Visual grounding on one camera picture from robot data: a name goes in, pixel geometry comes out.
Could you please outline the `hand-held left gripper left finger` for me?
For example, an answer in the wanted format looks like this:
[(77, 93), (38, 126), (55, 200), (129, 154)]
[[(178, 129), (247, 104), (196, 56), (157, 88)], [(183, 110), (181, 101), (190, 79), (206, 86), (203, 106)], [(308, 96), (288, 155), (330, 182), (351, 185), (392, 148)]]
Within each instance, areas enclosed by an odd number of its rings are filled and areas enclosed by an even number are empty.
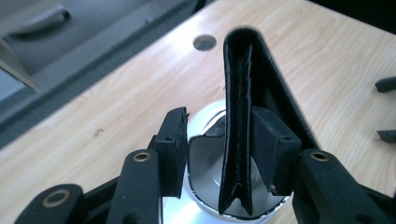
[(188, 158), (188, 113), (186, 107), (167, 112), (160, 130), (149, 143), (159, 156), (161, 193), (163, 197), (181, 196)]

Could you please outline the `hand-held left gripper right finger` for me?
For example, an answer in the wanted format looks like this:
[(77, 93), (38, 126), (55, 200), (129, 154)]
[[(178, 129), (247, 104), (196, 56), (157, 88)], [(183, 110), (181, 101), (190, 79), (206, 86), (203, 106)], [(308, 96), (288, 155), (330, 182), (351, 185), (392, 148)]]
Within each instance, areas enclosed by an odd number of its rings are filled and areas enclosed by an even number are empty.
[(300, 138), (272, 111), (252, 108), (251, 156), (267, 190), (275, 196), (292, 192), (290, 170), (302, 146)]

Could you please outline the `black leather wallet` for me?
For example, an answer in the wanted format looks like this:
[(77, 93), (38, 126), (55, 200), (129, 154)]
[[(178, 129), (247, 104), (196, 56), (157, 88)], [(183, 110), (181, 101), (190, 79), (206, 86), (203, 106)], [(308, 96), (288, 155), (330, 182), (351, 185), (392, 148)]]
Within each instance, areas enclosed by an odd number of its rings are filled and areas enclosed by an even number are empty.
[(223, 214), (239, 199), (251, 215), (252, 108), (276, 114), (300, 138), (299, 155), (318, 144), (258, 31), (246, 27), (231, 31), (223, 44), (223, 58), (226, 116), (219, 212)]

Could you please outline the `white key holder stand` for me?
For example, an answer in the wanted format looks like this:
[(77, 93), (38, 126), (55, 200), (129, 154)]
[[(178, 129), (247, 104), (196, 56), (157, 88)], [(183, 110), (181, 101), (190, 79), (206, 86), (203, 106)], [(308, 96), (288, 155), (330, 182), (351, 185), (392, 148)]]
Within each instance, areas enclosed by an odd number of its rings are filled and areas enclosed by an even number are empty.
[[(225, 110), (225, 100), (206, 105), (188, 121), (187, 139), (203, 135), (215, 117)], [(163, 200), (163, 224), (217, 224), (212, 211), (200, 202), (191, 189), (188, 168), (185, 168), (181, 196)]]

